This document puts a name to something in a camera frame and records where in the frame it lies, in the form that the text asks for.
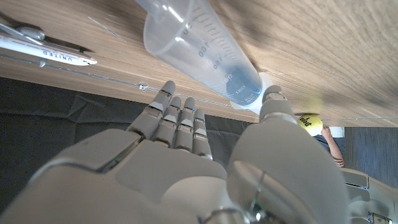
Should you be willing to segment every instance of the gray carpet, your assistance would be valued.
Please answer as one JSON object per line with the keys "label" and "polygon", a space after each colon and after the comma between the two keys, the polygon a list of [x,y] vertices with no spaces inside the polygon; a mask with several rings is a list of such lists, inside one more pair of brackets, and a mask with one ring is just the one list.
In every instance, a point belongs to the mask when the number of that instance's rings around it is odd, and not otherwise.
{"label": "gray carpet", "polygon": [[346,128],[346,168],[398,188],[398,128]]}

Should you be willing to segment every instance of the yellow ball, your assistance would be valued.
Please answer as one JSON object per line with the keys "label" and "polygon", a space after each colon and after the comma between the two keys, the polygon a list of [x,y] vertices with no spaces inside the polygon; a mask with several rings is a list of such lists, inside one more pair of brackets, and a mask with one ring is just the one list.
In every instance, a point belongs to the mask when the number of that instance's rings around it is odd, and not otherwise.
{"label": "yellow ball", "polygon": [[311,136],[321,134],[323,123],[316,114],[305,114],[297,120],[298,125],[303,127]]}

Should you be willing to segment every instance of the white robotic arm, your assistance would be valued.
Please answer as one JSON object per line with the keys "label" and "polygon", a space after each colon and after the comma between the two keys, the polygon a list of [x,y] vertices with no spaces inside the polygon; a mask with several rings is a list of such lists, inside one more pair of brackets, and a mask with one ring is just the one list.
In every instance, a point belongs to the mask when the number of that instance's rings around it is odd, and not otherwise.
{"label": "white robotic arm", "polygon": [[212,161],[202,110],[167,82],[127,131],[109,129],[40,168],[0,223],[347,223],[344,178],[278,86]]}

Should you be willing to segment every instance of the wooden table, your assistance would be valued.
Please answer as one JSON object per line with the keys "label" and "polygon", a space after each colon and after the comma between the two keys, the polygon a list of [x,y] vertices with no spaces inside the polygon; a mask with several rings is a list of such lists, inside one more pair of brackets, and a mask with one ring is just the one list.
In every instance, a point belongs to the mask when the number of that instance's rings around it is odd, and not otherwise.
{"label": "wooden table", "polygon": [[[212,0],[259,71],[282,86],[295,113],[336,126],[398,126],[398,1]],[[149,55],[146,12],[133,0],[2,0],[3,14],[90,49],[89,67],[0,50],[2,77],[148,103],[163,83],[206,114],[256,122],[250,111]],[[140,82],[150,89],[141,91]]]}

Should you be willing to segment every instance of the plastic measuring cup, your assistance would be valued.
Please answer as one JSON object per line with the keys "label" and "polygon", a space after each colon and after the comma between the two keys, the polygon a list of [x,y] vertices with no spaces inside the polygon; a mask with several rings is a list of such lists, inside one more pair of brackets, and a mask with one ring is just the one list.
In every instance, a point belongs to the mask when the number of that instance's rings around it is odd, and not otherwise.
{"label": "plastic measuring cup", "polygon": [[146,50],[202,84],[246,106],[262,81],[206,0],[136,0],[147,12]]}

